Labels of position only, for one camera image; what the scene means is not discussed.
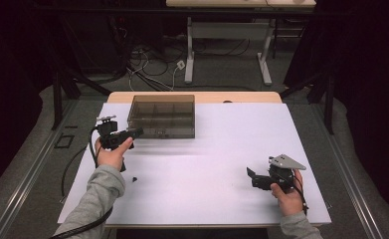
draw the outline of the power plug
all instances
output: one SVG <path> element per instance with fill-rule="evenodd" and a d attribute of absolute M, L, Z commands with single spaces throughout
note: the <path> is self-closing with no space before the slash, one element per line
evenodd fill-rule
<path fill-rule="evenodd" d="M 184 69 L 185 68 L 185 63 L 184 63 L 184 61 L 179 61 L 177 64 L 176 64 L 176 66 L 178 67 L 178 69 L 179 70 L 182 70 L 182 69 Z"/>

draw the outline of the gray sleeve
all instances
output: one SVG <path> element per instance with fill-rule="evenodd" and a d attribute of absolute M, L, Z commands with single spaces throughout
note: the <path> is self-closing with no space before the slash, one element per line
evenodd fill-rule
<path fill-rule="evenodd" d="M 286 216 L 281 219 L 281 228 L 289 239 L 321 239 L 320 231 L 309 224 L 305 214 L 302 212 Z"/>
<path fill-rule="evenodd" d="M 79 205 L 68 215 L 55 235 L 92 223 L 104 216 L 115 200 L 123 195 L 125 183 L 122 175 L 112 166 L 101 165 L 92 174 L 87 192 Z M 71 238 L 101 238 L 104 223 Z"/>

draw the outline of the hand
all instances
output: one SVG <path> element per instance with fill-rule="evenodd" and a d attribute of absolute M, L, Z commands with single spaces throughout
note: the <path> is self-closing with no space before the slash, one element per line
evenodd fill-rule
<path fill-rule="evenodd" d="M 132 137 L 129 137 L 124 141 L 119 147 L 114 150 L 106 150 L 101 147 L 99 138 L 96 140 L 96 154 L 97 154 L 97 164 L 110 165 L 120 171 L 122 167 L 123 154 L 129 149 L 132 145 Z"/>
<path fill-rule="evenodd" d="M 294 180 L 294 185 L 302 190 L 302 176 L 297 169 L 294 169 L 293 173 L 297 179 Z M 288 193 L 284 193 L 276 183 L 272 183 L 271 189 L 272 195 L 278 199 L 283 216 L 294 215 L 303 210 L 301 196 L 295 189 L 290 189 Z"/>

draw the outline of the person's left hand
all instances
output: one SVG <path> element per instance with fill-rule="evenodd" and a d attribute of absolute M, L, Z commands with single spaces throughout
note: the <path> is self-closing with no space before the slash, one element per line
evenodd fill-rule
<path fill-rule="evenodd" d="M 106 150 L 101 147 L 99 138 L 96 140 L 96 154 L 97 154 L 97 164 L 110 165 L 120 171 L 122 167 L 123 154 L 129 149 L 132 145 L 132 137 L 129 137 L 124 141 L 119 147 L 114 150 Z"/>

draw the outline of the wooden desk top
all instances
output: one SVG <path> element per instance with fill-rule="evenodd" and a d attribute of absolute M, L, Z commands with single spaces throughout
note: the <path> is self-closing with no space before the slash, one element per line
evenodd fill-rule
<path fill-rule="evenodd" d="M 195 103 L 282 103 L 275 92 L 114 92 L 108 103 L 132 103 L 135 95 L 194 95 Z"/>
<path fill-rule="evenodd" d="M 314 0 L 166 0 L 168 7 L 312 8 Z"/>

